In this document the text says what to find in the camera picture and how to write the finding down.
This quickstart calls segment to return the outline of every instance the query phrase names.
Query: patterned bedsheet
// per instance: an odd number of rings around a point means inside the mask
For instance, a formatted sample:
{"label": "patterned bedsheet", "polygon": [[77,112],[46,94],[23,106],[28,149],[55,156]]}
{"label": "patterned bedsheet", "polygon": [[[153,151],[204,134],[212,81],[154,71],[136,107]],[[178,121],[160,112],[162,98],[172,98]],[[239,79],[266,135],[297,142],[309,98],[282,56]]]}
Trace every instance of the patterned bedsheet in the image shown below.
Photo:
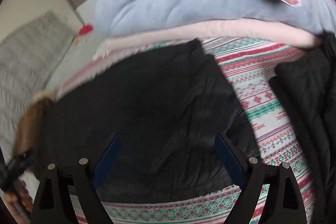
{"label": "patterned bedsheet", "polygon": [[[160,42],[154,45],[108,52],[108,47],[98,51],[97,60],[64,83],[59,97],[79,84],[89,81],[119,60],[137,52],[164,47],[185,41]],[[268,85],[276,64],[293,61],[305,52],[298,48],[275,42],[250,38],[203,39],[206,53],[213,54],[223,74],[236,91],[236,95],[252,124],[255,137],[266,164],[290,163],[299,183],[308,222],[314,206],[314,192],[310,171],[295,132],[278,99]],[[164,204],[103,203],[116,224],[126,223],[222,223],[228,216],[239,195],[239,188],[230,186],[205,196]],[[268,185],[260,194],[259,202],[250,223],[258,223]],[[81,223],[86,223],[77,197],[72,201]]]}

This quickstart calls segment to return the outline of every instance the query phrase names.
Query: mattress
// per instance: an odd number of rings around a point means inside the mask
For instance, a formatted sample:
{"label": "mattress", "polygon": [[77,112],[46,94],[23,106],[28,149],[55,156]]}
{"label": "mattress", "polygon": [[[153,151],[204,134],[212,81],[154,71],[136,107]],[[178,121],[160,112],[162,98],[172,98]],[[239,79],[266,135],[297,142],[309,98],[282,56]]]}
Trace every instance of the mattress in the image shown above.
{"label": "mattress", "polygon": [[45,89],[57,91],[78,70],[89,64],[104,39],[104,35],[95,31],[75,39]]}
{"label": "mattress", "polygon": [[[213,54],[223,74],[233,86],[237,98],[252,124],[261,157],[266,164],[290,163],[303,197],[308,222],[312,218],[314,192],[305,156],[296,139],[286,112],[268,85],[274,67],[305,54],[295,47],[251,38],[201,39],[204,51]],[[80,70],[64,83],[58,97],[89,81],[112,64],[138,52],[186,41],[175,40],[104,52],[104,44],[96,61]],[[268,185],[264,185],[250,223],[257,223],[265,204]],[[222,223],[239,196],[237,186],[209,193],[190,200],[163,204],[103,205],[114,223]],[[72,196],[78,220],[86,223],[76,196]]]}

